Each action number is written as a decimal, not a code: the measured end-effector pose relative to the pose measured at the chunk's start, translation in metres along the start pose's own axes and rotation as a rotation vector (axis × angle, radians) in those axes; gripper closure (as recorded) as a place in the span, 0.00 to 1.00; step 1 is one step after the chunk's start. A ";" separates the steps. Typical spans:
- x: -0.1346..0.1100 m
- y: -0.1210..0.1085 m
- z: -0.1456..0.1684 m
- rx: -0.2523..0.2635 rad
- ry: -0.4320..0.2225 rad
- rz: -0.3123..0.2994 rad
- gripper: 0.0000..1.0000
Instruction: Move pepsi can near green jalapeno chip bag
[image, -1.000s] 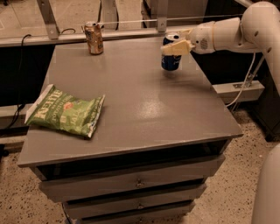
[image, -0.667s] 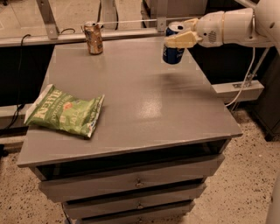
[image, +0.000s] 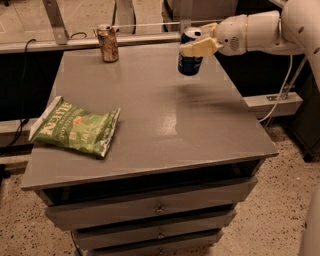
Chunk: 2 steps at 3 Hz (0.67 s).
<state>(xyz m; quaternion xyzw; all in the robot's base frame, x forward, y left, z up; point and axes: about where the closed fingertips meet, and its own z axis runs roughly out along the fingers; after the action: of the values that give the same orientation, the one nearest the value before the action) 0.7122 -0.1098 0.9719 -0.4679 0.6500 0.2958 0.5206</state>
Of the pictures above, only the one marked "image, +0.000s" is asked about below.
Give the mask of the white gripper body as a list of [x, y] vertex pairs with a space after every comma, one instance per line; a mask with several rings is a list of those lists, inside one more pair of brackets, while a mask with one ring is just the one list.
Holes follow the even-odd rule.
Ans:
[[219, 52], [225, 56], [242, 55], [246, 52], [246, 15], [232, 16], [223, 20], [215, 30]]

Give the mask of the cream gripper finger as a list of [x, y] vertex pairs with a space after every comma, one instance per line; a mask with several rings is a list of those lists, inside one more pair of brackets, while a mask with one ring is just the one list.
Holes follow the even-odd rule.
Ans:
[[222, 47], [223, 45], [219, 44], [216, 38], [207, 37], [181, 44], [179, 46], [179, 53], [184, 57], [209, 57]]
[[209, 23], [200, 27], [202, 38], [216, 38], [217, 23]]

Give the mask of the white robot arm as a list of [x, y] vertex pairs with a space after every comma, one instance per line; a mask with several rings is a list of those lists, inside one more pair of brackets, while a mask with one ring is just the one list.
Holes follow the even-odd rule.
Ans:
[[200, 36], [180, 46], [185, 57], [226, 56], [262, 51], [307, 57], [320, 88], [320, 0], [269, 0], [282, 10], [232, 16], [200, 28]]

